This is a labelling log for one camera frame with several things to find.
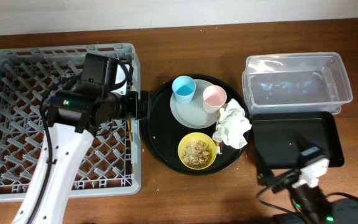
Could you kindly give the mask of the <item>yellow plastic bowl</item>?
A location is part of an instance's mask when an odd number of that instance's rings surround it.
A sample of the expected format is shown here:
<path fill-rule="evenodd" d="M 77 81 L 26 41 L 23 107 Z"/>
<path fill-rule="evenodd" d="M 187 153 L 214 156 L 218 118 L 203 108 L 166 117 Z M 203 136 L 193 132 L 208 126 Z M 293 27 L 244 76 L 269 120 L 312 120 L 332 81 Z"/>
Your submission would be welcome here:
<path fill-rule="evenodd" d="M 185 147 L 186 144 L 188 144 L 189 142 L 194 141 L 194 140 L 201 140 L 209 145 L 211 160 L 208 162 L 208 164 L 206 166 L 204 166 L 202 168 L 190 167 L 184 163 L 183 158 L 182 158 L 181 152 L 182 152 L 183 148 Z M 217 156 L 216 145 L 215 145 L 214 141 L 208 135 L 206 135 L 204 133 L 198 133 L 198 132 L 190 133 L 190 134 L 187 134 L 185 137 L 183 137 L 182 140 L 180 141 L 180 143 L 178 145 L 178 156 L 179 156 L 181 162 L 188 168 L 193 169 L 193 170 L 203 170 L 203 169 L 210 167 L 212 165 L 212 163 L 215 161 L 216 156 Z"/>

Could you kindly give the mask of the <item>rice and peanut shell scraps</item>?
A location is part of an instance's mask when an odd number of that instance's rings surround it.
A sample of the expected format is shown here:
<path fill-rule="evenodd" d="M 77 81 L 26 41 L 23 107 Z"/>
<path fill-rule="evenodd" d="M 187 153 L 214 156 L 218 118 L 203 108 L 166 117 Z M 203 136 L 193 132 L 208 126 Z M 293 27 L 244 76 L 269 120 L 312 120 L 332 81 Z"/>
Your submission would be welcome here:
<path fill-rule="evenodd" d="M 209 145 L 201 140 L 189 142 L 181 153 L 184 163 L 194 168 L 202 168 L 211 160 Z"/>

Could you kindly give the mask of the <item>white napkin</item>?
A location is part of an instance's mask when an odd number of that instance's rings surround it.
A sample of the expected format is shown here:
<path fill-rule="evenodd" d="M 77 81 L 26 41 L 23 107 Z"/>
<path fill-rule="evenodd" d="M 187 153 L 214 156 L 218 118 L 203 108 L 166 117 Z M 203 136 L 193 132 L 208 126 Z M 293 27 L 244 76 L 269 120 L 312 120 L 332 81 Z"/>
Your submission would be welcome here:
<path fill-rule="evenodd" d="M 212 139 L 234 149 L 241 149 L 247 145 L 244 134 L 251 128 L 244 108 L 235 99 L 231 99 L 219 109 L 219 119 Z"/>

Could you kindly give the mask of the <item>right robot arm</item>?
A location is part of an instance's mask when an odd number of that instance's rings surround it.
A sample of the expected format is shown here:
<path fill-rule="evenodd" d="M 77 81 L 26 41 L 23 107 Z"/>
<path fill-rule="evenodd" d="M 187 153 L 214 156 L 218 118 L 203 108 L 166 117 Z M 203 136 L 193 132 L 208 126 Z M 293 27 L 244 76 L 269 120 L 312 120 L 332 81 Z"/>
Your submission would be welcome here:
<path fill-rule="evenodd" d="M 323 149 L 307 140 L 298 132 L 293 132 L 298 145 L 298 162 L 301 167 L 289 170 L 272 180 L 257 195 L 263 205 L 283 213 L 276 217 L 281 223 L 289 223 L 296 218 L 300 223 L 358 223 L 358 197 L 343 192 L 325 195 L 319 187 L 319 178 L 329 168 L 329 159 Z M 278 192 L 288 190 L 293 212 L 261 199 L 268 190 Z"/>

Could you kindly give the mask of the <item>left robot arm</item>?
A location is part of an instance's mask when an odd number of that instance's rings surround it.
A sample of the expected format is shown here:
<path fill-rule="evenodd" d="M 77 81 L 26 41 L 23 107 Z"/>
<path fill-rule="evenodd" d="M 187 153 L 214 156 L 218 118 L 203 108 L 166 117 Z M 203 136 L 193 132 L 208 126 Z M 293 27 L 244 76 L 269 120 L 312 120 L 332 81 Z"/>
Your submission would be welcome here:
<path fill-rule="evenodd" d="M 42 151 L 14 223 L 61 223 L 76 173 L 98 136 L 112 120 L 149 118 L 147 91 L 118 89 L 132 83 L 128 62 L 86 54 L 82 72 L 54 84 L 39 105 L 44 129 Z"/>

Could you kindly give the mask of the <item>grey dishwasher rack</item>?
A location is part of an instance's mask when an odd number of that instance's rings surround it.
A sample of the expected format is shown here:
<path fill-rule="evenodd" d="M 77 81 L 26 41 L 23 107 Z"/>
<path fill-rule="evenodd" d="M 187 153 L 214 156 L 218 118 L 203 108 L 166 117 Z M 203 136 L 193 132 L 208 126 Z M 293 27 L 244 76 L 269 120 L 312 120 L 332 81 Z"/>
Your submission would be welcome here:
<path fill-rule="evenodd" d="M 0 202 L 25 197 L 42 150 L 39 103 L 53 84 L 82 71 L 88 53 L 114 57 L 134 68 L 127 90 L 140 90 L 140 62 L 132 44 L 71 45 L 0 50 Z M 71 197 L 136 194 L 141 187 L 139 122 L 102 124 L 81 161 Z"/>

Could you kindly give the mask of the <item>black rectangular tray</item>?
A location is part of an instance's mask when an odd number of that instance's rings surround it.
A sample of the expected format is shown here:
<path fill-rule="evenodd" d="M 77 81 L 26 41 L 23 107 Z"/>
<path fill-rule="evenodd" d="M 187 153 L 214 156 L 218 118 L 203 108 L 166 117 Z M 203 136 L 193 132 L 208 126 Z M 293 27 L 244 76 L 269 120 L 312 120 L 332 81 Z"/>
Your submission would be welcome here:
<path fill-rule="evenodd" d="M 258 143 L 294 141 L 292 132 L 301 133 L 307 140 L 324 150 L 329 167 L 344 165 L 344 154 L 334 116 L 329 112 L 255 114 L 252 116 L 255 151 Z"/>

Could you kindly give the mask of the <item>round black tray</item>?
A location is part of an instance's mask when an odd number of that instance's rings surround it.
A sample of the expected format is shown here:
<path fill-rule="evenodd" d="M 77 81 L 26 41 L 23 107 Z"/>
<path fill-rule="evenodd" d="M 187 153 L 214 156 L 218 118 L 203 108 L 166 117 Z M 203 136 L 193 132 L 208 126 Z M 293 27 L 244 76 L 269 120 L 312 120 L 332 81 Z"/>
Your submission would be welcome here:
<path fill-rule="evenodd" d="M 182 163 L 178 155 L 178 145 L 183 137 L 197 130 L 180 124 L 174 118 L 170 109 L 172 83 L 173 80 L 166 82 L 150 97 L 150 117 L 147 121 L 141 122 L 143 138 L 148 149 L 162 164 L 186 175 L 209 175 L 231 166 L 246 151 L 245 146 L 242 149 L 234 149 L 224 145 L 223 153 L 205 169 L 190 169 Z"/>

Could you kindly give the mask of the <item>blue plastic cup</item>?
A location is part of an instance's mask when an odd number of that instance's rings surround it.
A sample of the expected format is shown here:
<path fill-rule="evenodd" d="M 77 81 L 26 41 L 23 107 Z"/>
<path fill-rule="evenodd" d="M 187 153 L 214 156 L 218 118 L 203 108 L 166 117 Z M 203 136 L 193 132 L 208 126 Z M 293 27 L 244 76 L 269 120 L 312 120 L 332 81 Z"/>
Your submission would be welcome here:
<path fill-rule="evenodd" d="M 196 82 L 189 76 L 179 76 L 172 83 L 173 94 L 180 104 L 189 104 L 196 90 Z"/>

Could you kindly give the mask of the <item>grey round plate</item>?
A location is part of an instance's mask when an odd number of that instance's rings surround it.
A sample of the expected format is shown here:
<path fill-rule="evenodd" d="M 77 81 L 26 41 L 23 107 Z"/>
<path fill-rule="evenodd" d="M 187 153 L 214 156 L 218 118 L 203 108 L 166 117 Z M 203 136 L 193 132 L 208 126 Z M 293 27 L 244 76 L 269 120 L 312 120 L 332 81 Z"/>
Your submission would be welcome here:
<path fill-rule="evenodd" d="M 194 81 L 196 90 L 192 101 L 187 105 L 180 104 L 172 93 L 170 109 L 180 124 L 193 129 L 207 128 L 218 120 L 219 110 L 215 113 L 207 113 L 203 109 L 203 91 L 213 84 L 202 79 L 194 79 Z"/>

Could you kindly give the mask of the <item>clear plastic storage box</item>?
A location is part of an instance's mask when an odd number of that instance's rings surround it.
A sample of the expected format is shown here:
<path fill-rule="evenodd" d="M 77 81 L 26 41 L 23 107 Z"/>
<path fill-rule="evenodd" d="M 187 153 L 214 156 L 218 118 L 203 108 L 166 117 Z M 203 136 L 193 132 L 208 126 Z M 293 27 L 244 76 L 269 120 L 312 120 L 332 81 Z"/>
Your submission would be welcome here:
<path fill-rule="evenodd" d="M 249 56 L 242 89 L 250 114 L 338 114 L 353 100 L 346 68 L 336 52 Z"/>

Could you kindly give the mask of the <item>pink plastic cup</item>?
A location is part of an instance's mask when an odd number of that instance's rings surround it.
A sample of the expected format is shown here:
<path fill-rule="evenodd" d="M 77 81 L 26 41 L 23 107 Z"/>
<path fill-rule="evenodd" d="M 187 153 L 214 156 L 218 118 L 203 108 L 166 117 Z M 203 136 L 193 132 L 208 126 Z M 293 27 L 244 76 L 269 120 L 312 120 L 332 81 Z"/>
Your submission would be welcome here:
<path fill-rule="evenodd" d="M 217 112 L 227 100 L 227 93 L 221 86 L 211 85 L 203 91 L 203 109 L 207 113 Z"/>

